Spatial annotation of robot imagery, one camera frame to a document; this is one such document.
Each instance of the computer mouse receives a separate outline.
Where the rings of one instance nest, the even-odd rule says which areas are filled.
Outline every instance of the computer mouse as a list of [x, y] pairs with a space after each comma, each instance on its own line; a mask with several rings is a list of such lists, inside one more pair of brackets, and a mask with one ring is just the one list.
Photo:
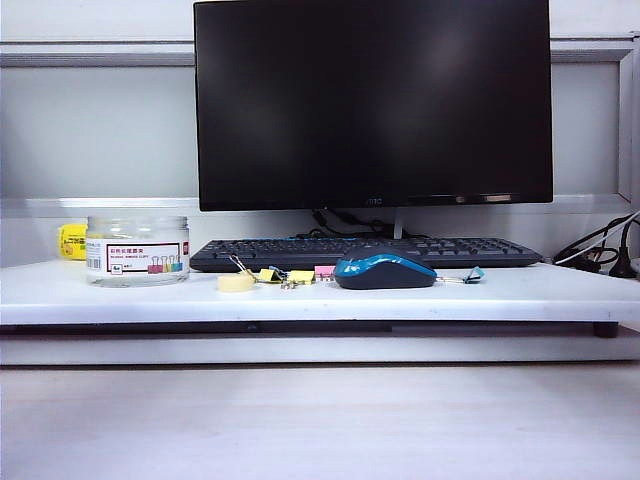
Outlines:
[[338, 285], [353, 290], [430, 287], [436, 272], [419, 255], [391, 247], [357, 247], [338, 260], [334, 270]]

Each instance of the black keyboard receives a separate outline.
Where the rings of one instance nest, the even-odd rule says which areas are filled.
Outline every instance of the black keyboard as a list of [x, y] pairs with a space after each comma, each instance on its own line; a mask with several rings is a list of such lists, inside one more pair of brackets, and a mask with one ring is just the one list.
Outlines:
[[434, 268], [524, 267], [542, 260], [533, 250], [499, 238], [278, 238], [213, 240], [191, 257], [190, 265], [203, 272], [237, 272], [229, 259], [237, 255], [256, 271], [270, 266], [313, 270], [316, 265], [335, 265], [349, 249], [366, 245], [420, 255]]

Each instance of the barcode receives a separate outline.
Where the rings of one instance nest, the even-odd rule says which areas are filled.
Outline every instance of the barcode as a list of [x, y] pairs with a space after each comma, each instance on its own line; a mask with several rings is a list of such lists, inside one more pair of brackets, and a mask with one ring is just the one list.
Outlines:
[[87, 267], [89, 268], [97, 268], [100, 269], [100, 259], [99, 258], [87, 258]]

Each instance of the computer monitor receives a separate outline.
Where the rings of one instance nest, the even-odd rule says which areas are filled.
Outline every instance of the computer monitor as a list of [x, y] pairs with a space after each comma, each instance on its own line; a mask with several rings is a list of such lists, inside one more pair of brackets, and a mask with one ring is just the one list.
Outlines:
[[194, 6], [200, 208], [552, 200], [544, 0]]

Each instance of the shelf leg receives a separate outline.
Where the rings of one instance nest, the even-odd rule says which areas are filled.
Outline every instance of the shelf leg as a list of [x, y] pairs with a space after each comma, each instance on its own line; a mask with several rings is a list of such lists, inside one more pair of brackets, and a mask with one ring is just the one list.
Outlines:
[[600, 338], [616, 338], [618, 322], [593, 322], [593, 334]]

